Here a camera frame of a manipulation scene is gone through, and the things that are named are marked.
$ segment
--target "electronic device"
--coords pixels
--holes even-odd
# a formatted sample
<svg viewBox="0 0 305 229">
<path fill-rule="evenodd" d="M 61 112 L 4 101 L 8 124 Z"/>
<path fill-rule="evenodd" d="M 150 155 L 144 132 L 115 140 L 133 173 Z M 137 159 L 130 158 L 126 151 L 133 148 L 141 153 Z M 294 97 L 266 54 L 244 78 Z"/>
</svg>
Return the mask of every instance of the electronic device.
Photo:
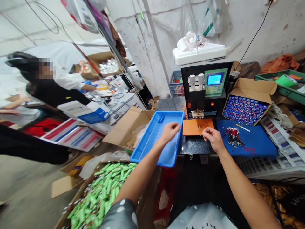
<svg viewBox="0 0 305 229">
<path fill-rule="evenodd" d="M 222 113 L 233 62 L 181 68 L 189 119 Z"/>
</svg>

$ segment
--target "blue plastic crate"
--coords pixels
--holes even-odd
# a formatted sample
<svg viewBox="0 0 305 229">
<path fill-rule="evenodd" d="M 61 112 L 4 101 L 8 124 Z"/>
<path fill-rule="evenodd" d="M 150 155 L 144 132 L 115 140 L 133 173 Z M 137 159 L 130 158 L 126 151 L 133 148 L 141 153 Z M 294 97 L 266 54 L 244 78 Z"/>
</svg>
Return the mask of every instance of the blue plastic crate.
<svg viewBox="0 0 305 229">
<path fill-rule="evenodd" d="M 182 73 L 181 71 L 174 71 L 169 83 L 169 87 L 171 89 L 172 97 L 183 97 L 184 96 L 184 87 L 182 81 Z"/>
<path fill-rule="evenodd" d="M 151 150 L 156 141 L 159 140 L 164 126 L 171 122 L 177 122 L 181 124 L 181 129 L 164 147 L 157 163 L 158 166 L 173 167 L 176 162 L 178 146 L 181 139 L 183 120 L 183 111 L 156 111 L 150 120 L 141 140 L 134 149 L 130 157 L 130 161 L 139 163 Z"/>
</svg>

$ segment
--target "polka dot sleeve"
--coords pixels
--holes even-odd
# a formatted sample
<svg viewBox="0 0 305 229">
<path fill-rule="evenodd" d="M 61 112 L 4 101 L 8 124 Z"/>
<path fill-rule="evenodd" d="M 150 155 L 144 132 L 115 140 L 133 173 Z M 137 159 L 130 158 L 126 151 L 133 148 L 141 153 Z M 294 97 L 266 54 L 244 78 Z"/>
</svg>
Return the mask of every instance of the polka dot sleeve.
<svg viewBox="0 0 305 229">
<path fill-rule="evenodd" d="M 128 199 L 116 202 L 106 214 L 99 229 L 137 229 L 138 222 L 133 202 Z"/>
</svg>

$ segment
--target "hand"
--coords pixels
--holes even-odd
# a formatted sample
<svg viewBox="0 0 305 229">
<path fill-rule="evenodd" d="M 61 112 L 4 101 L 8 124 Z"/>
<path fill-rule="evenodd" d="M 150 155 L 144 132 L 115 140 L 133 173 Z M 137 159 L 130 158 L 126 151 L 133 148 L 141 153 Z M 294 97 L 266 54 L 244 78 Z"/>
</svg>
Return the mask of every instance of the hand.
<svg viewBox="0 0 305 229">
<path fill-rule="evenodd" d="M 16 111 L 16 110 L 0 110 L 0 114 L 3 114 L 3 115 L 20 115 L 20 112 Z"/>
<path fill-rule="evenodd" d="M 20 98 L 23 102 L 30 102 L 33 101 L 32 99 L 30 99 L 29 97 L 22 97 Z"/>
<path fill-rule="evenodd" d="M 211 142 L 211 146 L 213 150 L 218 155 L 227 151 L 223 144 L 223 140 L 219 131 L 208 127 L 203 130 L 202 136 L 205 141 L 209 140 Z"/>
<path fill-rule="evenodd" d="M 180 128 L 181 125 L 176 122 L 171 122 L 169 124 L 166 124 L 163 133 L 160 137 L 160 141 L 162 141 L 165 144 L 169 143 L 174 138 L 176 133 L 178 133 Z"/>
</svg>

